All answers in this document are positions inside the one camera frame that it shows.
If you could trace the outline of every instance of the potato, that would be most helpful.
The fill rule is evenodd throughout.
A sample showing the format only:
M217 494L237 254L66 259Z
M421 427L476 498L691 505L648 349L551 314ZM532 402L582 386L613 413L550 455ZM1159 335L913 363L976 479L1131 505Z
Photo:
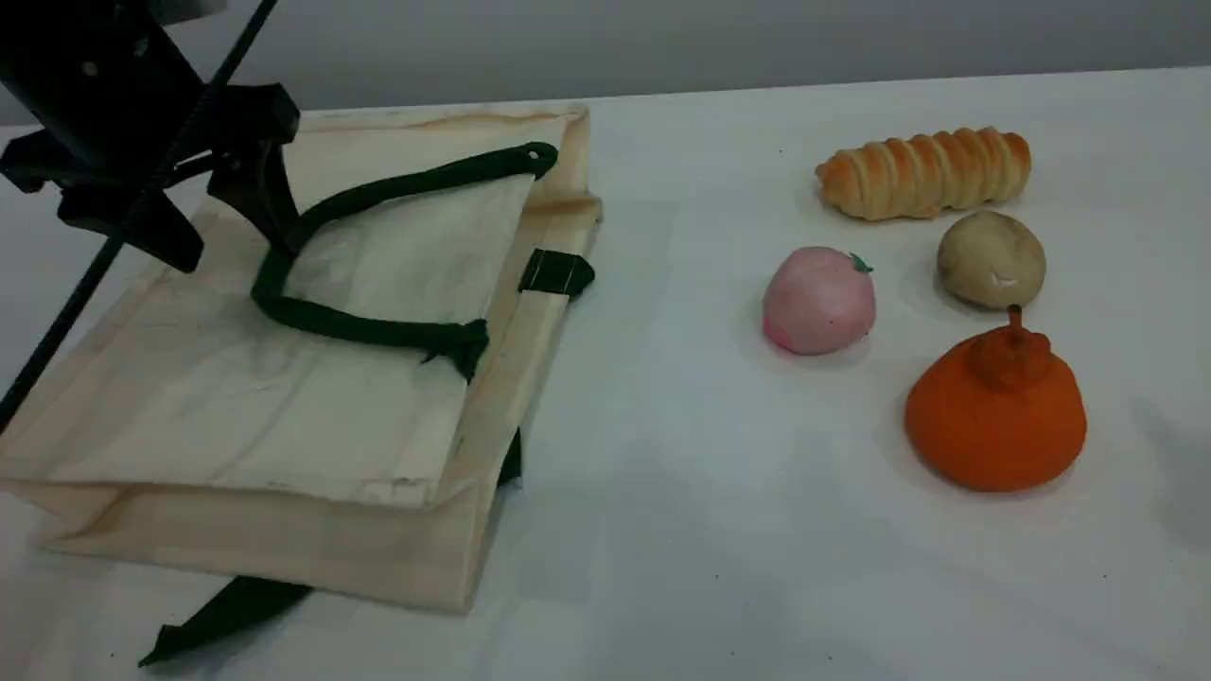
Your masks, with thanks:
M1026 225L995 211L966 216L937 246L942 285L966 303L1003 310L1034 299L1048 259Z

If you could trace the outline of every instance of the beige tote bag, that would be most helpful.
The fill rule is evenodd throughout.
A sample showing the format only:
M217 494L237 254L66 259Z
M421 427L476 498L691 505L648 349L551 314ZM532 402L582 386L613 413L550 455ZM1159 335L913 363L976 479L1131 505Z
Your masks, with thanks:
M265 317L248 292L266 246L207 198L197 270L150 265L0 437L0 483L56 517L41 545L466 611L501 462L568 304L518 282L536 248L586 254L601 219L587 110L333 114L286 147L303 210L528 142L559 150L541 181L371 208L321 230L287 280L365 317L486 319L470 384L441 357Z

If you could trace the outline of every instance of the black cable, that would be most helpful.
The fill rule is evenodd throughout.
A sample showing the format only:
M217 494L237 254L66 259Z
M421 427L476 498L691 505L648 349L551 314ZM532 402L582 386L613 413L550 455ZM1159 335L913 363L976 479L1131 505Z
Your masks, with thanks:
M206 154L205 156L199 156L196 159L190 159L177 167L172 168L172 173L168 174L168 179L163 183L163 188L176 187L186 179L202 174L203 172L210 172L214 170L219 162L218 154Z
M269 18L269 12L272 11L274 5L277 5L277 0L260 0L260 4L257 5L257 10L252 13L252 18L248 19L248 24L240 32L240 38L236 39L235 45L231 46L231 51L228 52L223 63L214 71L214 78L207 84L206 90L202 91L202 96L197 98L194 109L185 118L180 131L177 132L172 144L168 145L168 150L160 160L160 165L148 176L143 188L139 189L138 196L134 198L131 207L122 216L116 234L105 239L101 250L93 256L88 269L85 270L84 276L80 277L71 294L68 296L68 302L59 310L54 321L51 322L51 327L42 336L42 339L39 340L38 347L34 348L34 353L25 361L25 366L21 368L17 378L13 379L12 385L8 387L4 400L0 400L0 433L4 433L8 428L12 417L17 414L17 410L21 408L25 397L29 396L29 391L38 383L42 372L46 371L46 366L51 364L51 359L54 357L54 353L63 344L63 339L67 338L68 332L80 317L80 313L84 311L85 305L88 304L88 299L97 291L101 280L105 277L105 273L114 264L114 259L122 250L122 234L142 219L150 200L163 189L172 176L172 171L177 165L177 156L180 155L182 149L193 145L196 142L194 138L206 132L202 124L210 115L211 109L214 108L219 92L231 80L231 74L235 73L236 67L240 65L245 55L248 53L248 47L252 46L252 41L257 38L260 28L265 25L265 19Z

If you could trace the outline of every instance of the toy bread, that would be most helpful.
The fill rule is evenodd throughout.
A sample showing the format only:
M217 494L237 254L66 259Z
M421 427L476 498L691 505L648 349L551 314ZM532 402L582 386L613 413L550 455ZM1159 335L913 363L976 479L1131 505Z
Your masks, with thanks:
M1026 139L992 127L869 142L816 166L825 201L868 221L931 218L942 208L1005 201L1022 193L1029 176Z

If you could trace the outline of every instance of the green leaf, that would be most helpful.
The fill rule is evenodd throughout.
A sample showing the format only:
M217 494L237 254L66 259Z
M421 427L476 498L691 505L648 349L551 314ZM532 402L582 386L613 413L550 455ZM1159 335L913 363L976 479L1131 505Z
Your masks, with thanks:
M866 262L862 258L859 258L856 253L850 253L849 257L854 261L854 269L856 269L857 271L863 274L869 274L874 271L874 268L866 264Z

